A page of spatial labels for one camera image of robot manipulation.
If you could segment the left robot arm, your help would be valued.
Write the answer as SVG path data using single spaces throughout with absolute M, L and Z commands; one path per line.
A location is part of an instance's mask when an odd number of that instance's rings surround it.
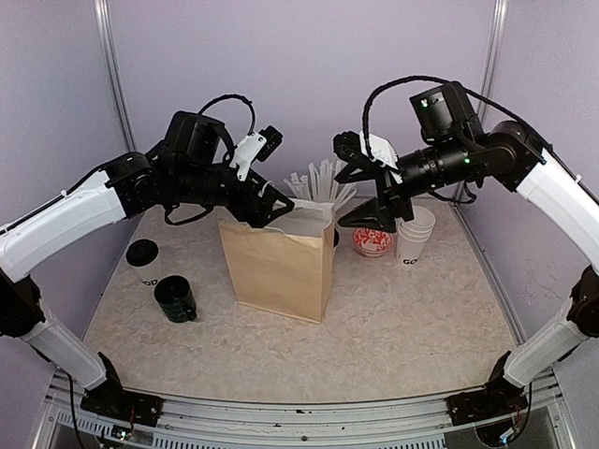
M 178 111 L 148 152 L 128 152 L 93 168 L 74 186 L 1 228 L 1 334 L 27 342 L 80 385 L 88 399 L 113 416 L 131 397 L 111 362 L 94 354 L 64 324 L 43 311 L 31 272 L 87 235 L 160 206 L 171 214 L 199 205 L 201 219 L 225 207 L 235 219 L 262 228 L 294 203 L 258 173 L 282 143 L 273 126 L 249 129 L 233 141 L 223 122 L 203 110 Z

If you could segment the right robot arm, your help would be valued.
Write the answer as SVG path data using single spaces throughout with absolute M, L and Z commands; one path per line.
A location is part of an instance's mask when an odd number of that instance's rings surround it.
M 457 184 L 493 179 L 510 201 L 485 207 L 493 229 L 517 217 L 553 237 L 563 236 L 587 265 L 562 307 L 516 349 L 502 355 L 486 383 L 450 396 L 455 423 L 512 413 L 532 402 L 533 379 L 598 335 L 598 200 L 559 158 L 552 145 L 512 111 L 485 130 L 474 107 L 477 93 L 456 80 L 431 79 L 431 88 L 412 96 L 424 146 L 398 155 L 370 129 L 372 100 L 361 113 L 359 131 L 332 141 L 344 161 L 340 183 L 373 181 L 372 199 L 347 212 L 339 225 L 393 233 L 415 219 L 412 200 Z

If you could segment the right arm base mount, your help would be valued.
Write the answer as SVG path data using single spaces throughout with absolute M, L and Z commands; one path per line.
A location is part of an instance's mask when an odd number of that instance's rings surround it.
M 452 395 L 446 399 L 446 405 L 452 425 L 460 426 L 526 409 L 528 399 L 522 388 L 499 382 Z

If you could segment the white paper cup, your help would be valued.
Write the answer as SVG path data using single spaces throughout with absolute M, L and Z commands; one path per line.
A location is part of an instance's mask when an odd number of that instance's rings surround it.
M 155 259 L 144 266 L 133 266 L 133 269 L 138 275 L 141 283 L 147 287 L 155 287 L 163 278 L 163 269 L 159 259 Z

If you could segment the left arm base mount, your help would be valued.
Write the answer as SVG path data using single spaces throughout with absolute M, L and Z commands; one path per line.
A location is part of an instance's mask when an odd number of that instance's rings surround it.
M 130 390 L 95 389 L 84 394 L 80 407 L 129 424 L 156 427 L 163 403 L 158 396 Z

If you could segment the brown paper bag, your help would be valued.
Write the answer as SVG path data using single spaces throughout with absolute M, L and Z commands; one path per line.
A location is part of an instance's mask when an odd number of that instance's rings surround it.
M 319 324 L 332 288 L 335 209 L 332 203 L 294 203 L 264 228 L 223 212 L 220 238 L 241 305 Z

